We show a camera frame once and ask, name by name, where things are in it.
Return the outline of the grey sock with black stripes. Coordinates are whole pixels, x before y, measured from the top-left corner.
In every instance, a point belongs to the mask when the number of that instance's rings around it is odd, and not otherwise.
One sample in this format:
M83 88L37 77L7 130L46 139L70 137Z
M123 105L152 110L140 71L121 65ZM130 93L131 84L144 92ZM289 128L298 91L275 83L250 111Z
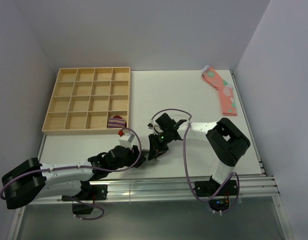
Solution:
M148 156L149 156L149 150L148 149L143 149L141 151L141 155L147 161L148 160Z

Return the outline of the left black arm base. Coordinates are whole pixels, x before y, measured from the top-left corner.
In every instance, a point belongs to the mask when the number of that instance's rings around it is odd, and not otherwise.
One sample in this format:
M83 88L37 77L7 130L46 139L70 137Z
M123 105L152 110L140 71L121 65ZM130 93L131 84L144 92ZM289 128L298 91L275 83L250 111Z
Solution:
M97 220L104 216L104 209L97 205L97 201L103 201L107 198L108 185L101 184L96 185L86 185L81 187L81 191L74 195L63 195L61 200L63 202L72 202L72 213L75 218L82 219L85 221ZM93 210L99 210L100 215L90 217Z

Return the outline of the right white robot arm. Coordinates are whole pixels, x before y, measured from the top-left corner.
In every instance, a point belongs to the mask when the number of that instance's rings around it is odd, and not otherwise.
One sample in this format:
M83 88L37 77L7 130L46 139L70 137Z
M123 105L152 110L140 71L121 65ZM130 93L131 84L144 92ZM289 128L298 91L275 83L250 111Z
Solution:
M211 176L211 192L221 195L228 187L226 179L233 173L239 159L251 146L249 139L226 117L216 122L191 122L191 118L175 121L167 113L151 120L148 128L153 130L149 137L148 159L165 154L172 141L198 140L208 142L219 159Z

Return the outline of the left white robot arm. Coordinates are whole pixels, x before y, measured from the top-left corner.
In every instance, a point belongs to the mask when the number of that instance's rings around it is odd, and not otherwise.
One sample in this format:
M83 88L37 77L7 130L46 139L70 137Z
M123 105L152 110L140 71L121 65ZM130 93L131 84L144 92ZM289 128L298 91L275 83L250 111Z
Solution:
M108 152L89 157L71 165L42 164L30 158L2 178L0 198L9 210L23 207L35 199L61 196L63 200L91 200L91 181L113 172L138 168L146 160L138 146L116 146Z

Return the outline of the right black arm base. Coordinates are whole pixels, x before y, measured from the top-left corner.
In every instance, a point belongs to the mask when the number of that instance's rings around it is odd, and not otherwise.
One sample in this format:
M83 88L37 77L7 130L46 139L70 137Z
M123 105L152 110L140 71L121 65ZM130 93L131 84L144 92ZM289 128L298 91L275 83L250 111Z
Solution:
M197 197L208 198L210 198L221 186L212 179L207 181L196 181L194 185L194 191ZM221 215L228 212L228 210L238 202L239 194L240 182L230 179L219 190L215 197L208 201L208 206L213 213L219 213Z

